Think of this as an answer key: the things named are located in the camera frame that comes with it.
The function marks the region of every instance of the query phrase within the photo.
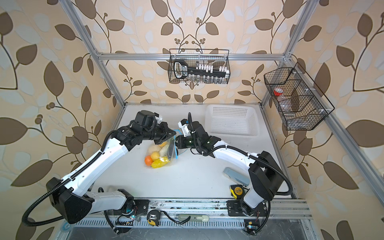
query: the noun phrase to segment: white tabletop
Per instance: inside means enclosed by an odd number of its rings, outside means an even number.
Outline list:
[[[276,152],[273,148],[268,130],[258,105],[249,105],[256,110],[260,133],[257,137],[223,137],[218,136],[228,144],[248,152],[269,152],[277,164]],[[177,123],[187,119],[188,112],[193,121],[199,121],[204,126],[207,105],[127,105],[120,125],[128,125],[135,119],[137,112],[148,110],[163,116],[163,121],[171,129],[178,129]],[[229,198],[229,186],[233,181],[226,178],[222,172],[226,167],[249,177],[248,172],[222,159],[193,155],[188,150],[175,161],[158,169],[145,165],[144,157],[153,141],[143,141],[130,152],[117,160],[95,182],[93,191],[103,187],[106,191],[125,189],[134,197],[146,198]],[[279,191],[287,191],[285,182]],[[275,196],[275,198],[291,198],[291,196]]]

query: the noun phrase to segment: black wire mesh basket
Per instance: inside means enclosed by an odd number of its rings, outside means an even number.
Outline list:
[[[302,69],[296,64],[293,68],[278,68],[264,74],[265,86],[287,130],[313,130],[334,110],[331,101],[311,77],[313,86],[303,81]],[[329,105],[321,103],[316,95],[324,97]]]
[[[229,50],[176,49],[169,50],[168,77],[170,83],[228,84],[231,75]]]

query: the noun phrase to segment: black and white device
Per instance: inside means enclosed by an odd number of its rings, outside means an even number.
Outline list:
[[[182,120],[179,126],[183,130],[183,135],[177,137],[178,148],[193,147],[204,156],[224,159],[248,170],[253,189],[249,190],[242,200],[242,210],[247,215],[252,215],[260,202],[272,200],[275,194],[292,193],[292,185],[269,153],[264,151],[261,154],[247,153],[229,146],[218,137],[209,136],[199,122],[192,122],[190,113],[188,120]],[[143,140],[153,140],[155,144],[162,144],[174,135],[176,132],[169,129],[166,122],[162,122],[159,114],[145,110],[138,112],[128,126],[109,132],[101,149],[77,169],[62,179],[54,177],[49,180],[46,184],[48,192],[26,210],[22,216],[22,223],[26,226],[41,226],[63,218],[68,223],[76,223],[86,215],[99,211],[114,209],[127,214],[132,212],[133,196],[124,189],[98,193],[88,192],[88,189],[107,168]],[[287,182],[289,190],[279,193],[277,190],[283,180]],[[31,211],[48,197],[61,216],[41,222],[29,221]]]

